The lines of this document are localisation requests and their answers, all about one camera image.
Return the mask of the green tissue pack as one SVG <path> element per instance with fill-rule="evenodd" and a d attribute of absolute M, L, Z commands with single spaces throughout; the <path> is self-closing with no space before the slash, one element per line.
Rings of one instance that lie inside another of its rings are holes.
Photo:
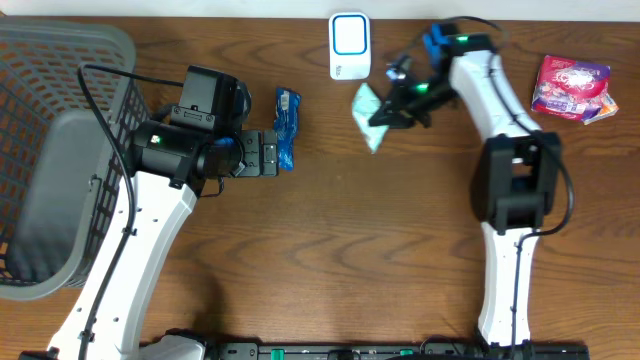
<path fill-rule="evenodd" d="M 369 120 L 381 105 L 381 100 L 371 87 L 367 83 L 362 83 L 352 102 L 352 116 L 372 154 L 377 152 L 389 129 L 388 126 L 371 126 L 369 124 Z"/>

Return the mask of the blue snack packet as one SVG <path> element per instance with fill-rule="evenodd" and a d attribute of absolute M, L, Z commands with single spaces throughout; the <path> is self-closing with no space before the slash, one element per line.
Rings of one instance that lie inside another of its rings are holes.
<path fill-rule="evenodd" d="M 299 129 L 301 96 L 291 89 L 276 89 L 276 118 L 273 129 L 277 136 L 279 167 L 294 169 L 294 139 Z"/>

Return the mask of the red purple Carefree pad pack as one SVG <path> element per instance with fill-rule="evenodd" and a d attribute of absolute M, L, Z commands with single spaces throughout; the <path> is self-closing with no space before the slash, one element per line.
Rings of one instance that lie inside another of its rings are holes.
<path fill-rule="evenodd" d="M 589 102 L 609 94 L 610 77 L 607 65 L 547 55 L 538 71 L 531 110 L 582 123 Z"/>

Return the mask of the orange small carton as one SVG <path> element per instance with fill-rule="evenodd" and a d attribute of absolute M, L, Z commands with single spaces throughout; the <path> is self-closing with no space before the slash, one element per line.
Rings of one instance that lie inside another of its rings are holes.
<path fill-rule="evenodd" d="M 599 95 L 597 98 L 593 98 L 589 102 L 583 115 L 582 123 L 584 125 L 588 125 L 598 120 L 602 120 L 615 115 L 618 110 L 619 106 L 608 93 Z"/>

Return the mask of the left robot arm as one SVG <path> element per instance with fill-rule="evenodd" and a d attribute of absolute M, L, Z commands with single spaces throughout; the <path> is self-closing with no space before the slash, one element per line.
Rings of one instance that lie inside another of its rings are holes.
<path fill-rule="evenodd" d="M 273 130 L 185 128 L 147 121 L 135 131 L 131 168 L 87 281 L 46 350 L 23 359 L 213 359 L 215 345 L 187 330 L 140 342 L 168 251 L 210 179 L 274 177 Z"/>

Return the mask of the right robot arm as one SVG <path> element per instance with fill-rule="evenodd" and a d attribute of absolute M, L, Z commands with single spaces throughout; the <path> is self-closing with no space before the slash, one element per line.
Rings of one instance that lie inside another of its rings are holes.
<path fill-rule="evenodd" d="M 411 128 L 431 124 L 431 112 L 459 98 L 482 149 L 470 187 L 471 207 L 485 243 L 484 300 L 477 330 L 489 347 L 517 348 L 530 340 L 528 297 L 533 252 L 548 235 L 545 217 L 557 178 L 567 174 L 557 134 L 531 119 L 502 66 L 500 46 L 486 33 L 463 33 L 456 18 L 419 35 L 433 75 L 411 73 L 409 53 L 387 69 L 392 88 L 368 123 Z"/>

